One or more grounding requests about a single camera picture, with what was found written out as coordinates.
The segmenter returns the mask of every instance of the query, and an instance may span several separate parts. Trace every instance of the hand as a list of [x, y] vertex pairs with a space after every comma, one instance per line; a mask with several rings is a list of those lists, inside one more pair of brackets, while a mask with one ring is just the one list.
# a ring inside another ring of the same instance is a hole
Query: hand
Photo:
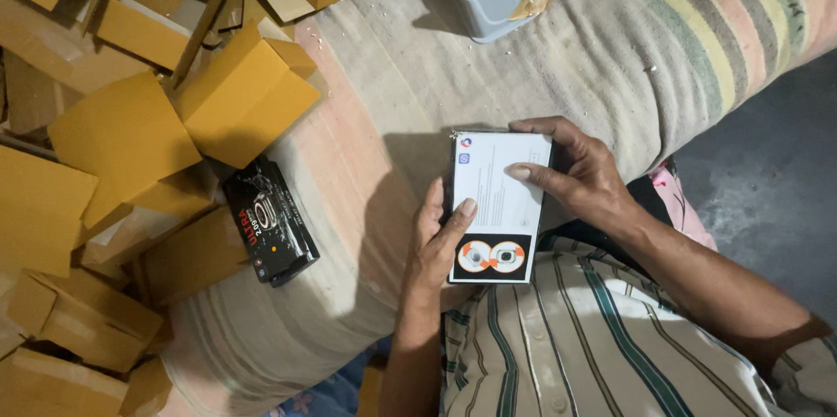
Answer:
[[640, 208], [619, 177], [608, 146], [582, 133], [568, 119], [556, 116], [512, 121], [509, 128], [552, 136], [554, 150], [558, 151], [553, 164], [557, 170], [518, 163], [509, 165], [507, 174], [542, 188], [571, 215], [607, 232], [614, 223], [624, 222]]
[[415, 215], [412, 255], [404, 271], [405, 287], [417, 285], [438, 293], [454, 265], [456, 245], [476, 216], [476, 202], [468, 198], [456, 208], [443, 228], [439, 219], [445, 211], [442, 208], [444, 200], [445, 190], [439, 177], [430, 183], [424, 204]]

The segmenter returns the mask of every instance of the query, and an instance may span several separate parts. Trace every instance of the finger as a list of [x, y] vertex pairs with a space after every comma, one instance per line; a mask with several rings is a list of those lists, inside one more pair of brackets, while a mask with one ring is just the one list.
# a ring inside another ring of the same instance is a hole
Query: finger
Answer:
[[582, 133], [577, 125], [563, 116], [550, 118], [535, 118], [532, 120], [512, 121], [509, 129], [517, 132], [543, 133], [552, 136], [558, 144], [573, 145], [587, 134]]
[[445, 187], [442, 178], [437, 177], [430, 183], [427, 194], [424, 195], [424, 204], [416, 213], [416, 235], [419, 246], [424, 246], [439, 233], [439, 219], [445, 213], [442, 203], [445, 201]]
[[506, 167], [505, 172], [515, 180], [531, 183], [556, 198], [562, 198], [565, 193], [578, 183], [570, 176], [538, 164], [512, 164]]
[[462, 240], [462, 236], [466, 234], [474, 217], [476, 217], [476, 201], [468, 198], [459, 204], [445, 223], [445, 227], [436, 236], [442, 248], [456, 249], [456, 244]]

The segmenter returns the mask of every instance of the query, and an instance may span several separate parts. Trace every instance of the product label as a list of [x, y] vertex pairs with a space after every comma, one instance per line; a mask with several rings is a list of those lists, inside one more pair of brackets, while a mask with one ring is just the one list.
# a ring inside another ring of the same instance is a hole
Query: product label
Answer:
[[543, 190], [506, 175], [508, 165], [548, 165], [551, 138], [532, 133], [460, 132], [455, 138], [453, 207], [477, 215], [457, 246], [451, 283], [528, 283]]

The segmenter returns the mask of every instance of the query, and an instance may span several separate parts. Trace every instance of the person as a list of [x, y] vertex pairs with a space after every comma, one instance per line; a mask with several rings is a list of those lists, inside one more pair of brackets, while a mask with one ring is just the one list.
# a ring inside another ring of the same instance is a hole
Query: person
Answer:
[[559, 170], [519, 163], [507, 174], [557, 198], [641, 269], [556, 238], [551, 252], [536, 255], [531, 284], [485, 287], [445, 315], [443, 335], [440, 293], [479, 207], [462, 202], [443, 227], [437, 179], [415, 218], [382, 417], [835, 414], [829, 326], [649, 215], [607, 146], [569, 120], [509, 126], [550, 134]]

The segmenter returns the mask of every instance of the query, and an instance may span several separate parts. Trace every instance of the concrete floor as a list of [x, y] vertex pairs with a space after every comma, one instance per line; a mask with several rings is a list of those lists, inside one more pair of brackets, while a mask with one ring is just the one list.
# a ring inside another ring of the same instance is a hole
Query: concrete floor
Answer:
[[837, 51], [781, 76], [675, 161], [719, 251], [837, 325]]

